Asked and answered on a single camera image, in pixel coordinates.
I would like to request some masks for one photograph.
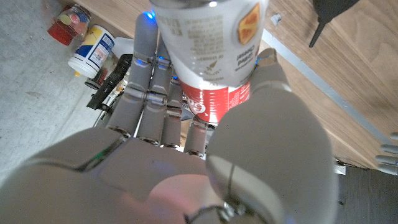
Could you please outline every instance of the black object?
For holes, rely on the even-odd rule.
[[[102,109],[102,102],[112,92],[113,88],[124,78],[127,70],[131,66],[132,54],[124,54],[120,56],[116,68],[101,85],[99,90],[93,95],[87,107],[97,110]]]
[[[86,86],[99,90],[102,83],[104,83],[108,70],[106,68],[101,68],[94,78],[87,78],[85,84]]]
[[[323,28],[334,17],[351,8],[359,0],[313,0],[313,7],[318,14],[318,28],[312,37],[310,47],[313,47]]]

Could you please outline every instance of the robot finger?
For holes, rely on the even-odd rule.
[[[380,163],[389,164],[389,165],[398,165],[398,158],[392,156],[376,156],[376,160]]]
[[[159,101],[147,101],[137,132],[137,138],[154,145],[159,145],[167,111],[167,101],[165,99],[169,95],[170,80],[172,78],[172,67],[169,59],[165,44],[160,37],[154,74],[150,81],[148,94],[154,98],[164,98],[164,100],[162,100],[162,103],[159,103]]]
[[[160,146],[177,148],[180,145],[181,117],[182,89],[177,77],[173,76],[167,98],[167,111]]]
[[[157,46],[158,28],[148,12],[138,16],[131,64],[131,74],[123,96],[107,125],[108,128],[132,136],[141,117],[152,76]]]
[[[390,152],[393,154],[398,154],[398,146],[383,144],[383,145],[381,145],[380,148],[383,152]]]
[[[379,164],[378,169],[379,171],[385,172],[387,174],[398,175],[398,166]]]

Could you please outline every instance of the container lid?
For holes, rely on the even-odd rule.
[[[55,40],[68,46],[76,35],[68,25],[56,21],[47,31]]]
[[[97,71],[94,68],[91,68],[87,64],[83,64],[84,62],[76,59],[76,58],[70,58],[68,61],[68,65],[71,66],[76,72],[87,76],[88,78],[94,78],[95,75],[97,74]]]

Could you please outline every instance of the can label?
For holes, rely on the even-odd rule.
[[[218,123],[232,107],[249,99],[250,83],[239,88],[225,87],[218,90],[200,90],[181,82],[193,114],[209,122]]]
[[[268,0],[152,5],[175,71],[199,118],[218,123],[249,96]]]

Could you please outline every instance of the can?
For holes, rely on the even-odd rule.
[[[106,29],[94,25],[68,64],[78,73],[94,78],[112,51],[114,37]]]
[[[268,0],[150,0],[192,112],[218,123],[249,98]]]

